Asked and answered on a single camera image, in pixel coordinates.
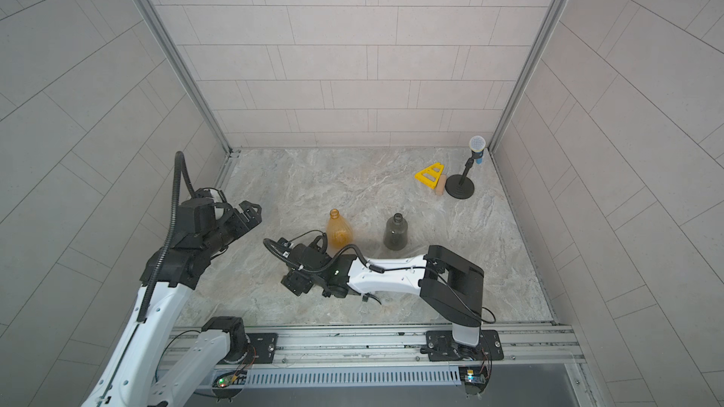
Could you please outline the black white spray nozzle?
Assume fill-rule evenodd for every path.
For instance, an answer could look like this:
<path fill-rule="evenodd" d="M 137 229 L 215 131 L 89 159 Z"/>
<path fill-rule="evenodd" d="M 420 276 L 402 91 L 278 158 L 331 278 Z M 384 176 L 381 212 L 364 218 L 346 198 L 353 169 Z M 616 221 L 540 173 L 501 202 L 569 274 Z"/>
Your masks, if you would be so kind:
<path fill-rule="evenodd" d="M 363 303 L 367 303 L 367 302 L 370 301 L 370 300 L 373 300 L 373 301 L 376 301 L 376 302 L 379 303 L 379 304 L 382 304 L 382 301 L 381 301 L 377 296 L 375 296 L 374 294 L 366 293 L 366 294 L 364 294 L 364 295 L 362 296 L 362 301 L 363 301 Z"/>

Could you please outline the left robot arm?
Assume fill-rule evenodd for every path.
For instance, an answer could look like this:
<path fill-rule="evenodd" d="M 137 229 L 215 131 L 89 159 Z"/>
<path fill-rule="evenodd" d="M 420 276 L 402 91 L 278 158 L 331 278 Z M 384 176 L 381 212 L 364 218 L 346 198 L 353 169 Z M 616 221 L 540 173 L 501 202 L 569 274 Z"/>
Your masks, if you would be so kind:
<path fill-rule="evenodd" d="M 87 406 L 183 406 L 216 365 L 241 365 L 252 345 L 238 317 L 215 317 L 163 375 L 156 371 L 173 326 L 211 261 L 261 224 L 261 207 L 226 203 L 214 188 L 175 203 L 164 245 L 148 261 L 132 318 Z"/>

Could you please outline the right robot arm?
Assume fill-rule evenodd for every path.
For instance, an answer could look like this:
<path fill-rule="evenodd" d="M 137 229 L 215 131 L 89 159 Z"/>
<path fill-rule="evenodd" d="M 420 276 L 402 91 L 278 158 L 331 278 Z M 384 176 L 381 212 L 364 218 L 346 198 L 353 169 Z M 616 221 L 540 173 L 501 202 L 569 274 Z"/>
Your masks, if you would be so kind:
<path fill-rule="evenodd" d="M 265 248 L 288 267 L 282 285 L 295 296 L 318 286 L 326 298 L 360 296 L 375 299 L 378 292 L 414 295 L 452 324 L 443 337 L 428 337 L 422 352 L 432 361 L 489 360 L 481 326 L 485 273 L 471 261 L 445 247 L 431 245 L 425 254 L 402 259 L 368 259 L 348 244 L 334 256 L 316 243 L 294 245 L 286 239 L 264 240 Z"/>

